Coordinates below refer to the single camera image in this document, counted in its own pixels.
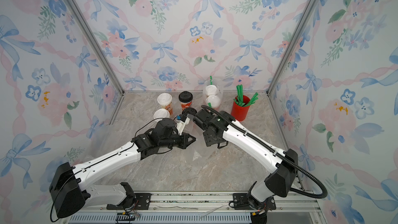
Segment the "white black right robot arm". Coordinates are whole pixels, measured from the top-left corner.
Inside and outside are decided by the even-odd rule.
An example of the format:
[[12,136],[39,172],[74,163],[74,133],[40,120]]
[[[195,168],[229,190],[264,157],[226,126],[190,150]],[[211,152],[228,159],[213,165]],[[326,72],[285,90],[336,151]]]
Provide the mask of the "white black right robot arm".
[[207,146],[232,143],[254,157],[269,172],[264,180],[256,181],[251,186],[243,203],[235,201],[235,208],[275,209],[270,206],[273,197],[285,198],[288,195],[296,178],[296,169],[277,157],[277,154],[297,164],[297,153],[291,149],[284,151],[260,139],[225,111],[214,114],[201,110],[193,121],[203,130]]

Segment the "clear plastic carrier bag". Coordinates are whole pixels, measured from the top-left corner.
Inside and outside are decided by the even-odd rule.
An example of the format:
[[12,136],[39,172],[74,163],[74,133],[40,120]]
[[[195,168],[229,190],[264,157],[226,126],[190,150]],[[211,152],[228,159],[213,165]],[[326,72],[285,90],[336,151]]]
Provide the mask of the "clear plastic carrier bag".
[[203,84],[203,103],[217,111],[220,110],[223,90],[223,81],[219,78],[210,76],[209,80],[206,80]]

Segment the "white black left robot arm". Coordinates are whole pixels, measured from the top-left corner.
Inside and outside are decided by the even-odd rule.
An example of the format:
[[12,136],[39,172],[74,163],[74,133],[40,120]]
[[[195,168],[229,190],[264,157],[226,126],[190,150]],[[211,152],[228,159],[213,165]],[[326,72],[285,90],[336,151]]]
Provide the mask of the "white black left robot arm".
[[49,192],[52,198],[51,215],[58,219],[77,213],[86,206],[107,205],[111,209],[128,210],[139,200],[129,183],[114,186],[96,186],[106,175],[152,155],[161,155],[177,147],[186,149],[195,137],[184,131],[190,118],[173,120],[155,119],[156,126],[135,136],[120,148],[88,162],[72,166],[66,162],[58,166]]

